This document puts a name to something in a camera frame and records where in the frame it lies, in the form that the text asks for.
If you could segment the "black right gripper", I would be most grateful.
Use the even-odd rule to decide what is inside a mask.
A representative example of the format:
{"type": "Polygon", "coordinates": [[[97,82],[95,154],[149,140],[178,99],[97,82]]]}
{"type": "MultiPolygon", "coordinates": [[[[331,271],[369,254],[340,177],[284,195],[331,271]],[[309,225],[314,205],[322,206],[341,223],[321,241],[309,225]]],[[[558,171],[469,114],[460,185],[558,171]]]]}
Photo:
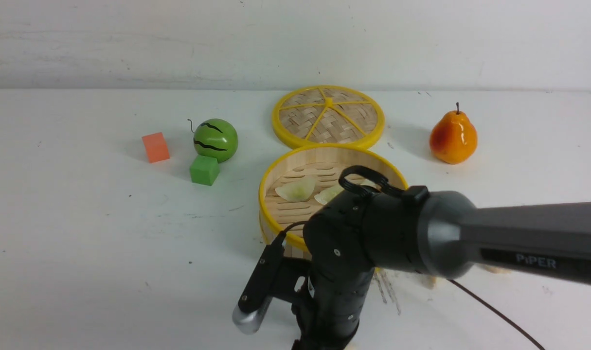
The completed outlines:
{"type": "Polygon", "coordinates": [[[375,268],[283,258],[276,297],[291,304],[300,337],[293,350],[344,350],[355,336],[375,268]]]}

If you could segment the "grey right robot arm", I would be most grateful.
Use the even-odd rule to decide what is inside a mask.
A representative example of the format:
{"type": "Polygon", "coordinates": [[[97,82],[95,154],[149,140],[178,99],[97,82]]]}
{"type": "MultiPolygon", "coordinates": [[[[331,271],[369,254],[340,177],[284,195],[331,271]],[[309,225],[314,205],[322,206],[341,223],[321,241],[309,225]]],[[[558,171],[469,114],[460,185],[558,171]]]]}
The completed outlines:
{"type": "Polygon", "coordinates": [[[343,350],[376,268],[455,280],[474,264],[591,285],[591,202],[477,208],[459,192],[398,189],[351,166],[303,228],[311,267],[294,350],[343,350]]]}

